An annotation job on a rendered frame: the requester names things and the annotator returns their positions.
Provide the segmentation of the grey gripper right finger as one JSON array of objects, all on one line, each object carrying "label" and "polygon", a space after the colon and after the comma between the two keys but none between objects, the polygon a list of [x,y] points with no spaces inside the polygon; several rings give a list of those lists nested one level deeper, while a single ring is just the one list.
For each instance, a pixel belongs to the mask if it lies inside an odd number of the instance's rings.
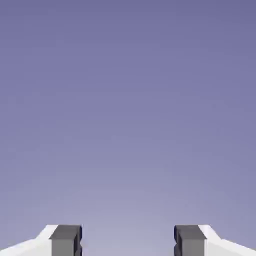
[{"label": "grey gripper right finger", "polygon": [[256,256],[256,249],[222,239],[208,224],[175,225],[173,235],[173,256]]}]

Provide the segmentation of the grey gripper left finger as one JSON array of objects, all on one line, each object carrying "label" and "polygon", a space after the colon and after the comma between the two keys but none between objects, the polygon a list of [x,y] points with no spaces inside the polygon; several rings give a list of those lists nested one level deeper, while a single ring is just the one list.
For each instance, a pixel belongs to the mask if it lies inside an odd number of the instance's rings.
[{"label": "grey gripper left finger", "polygon": [[0,256],[83,256],[83,228],[48,224],[37,237],[0,250]]}]

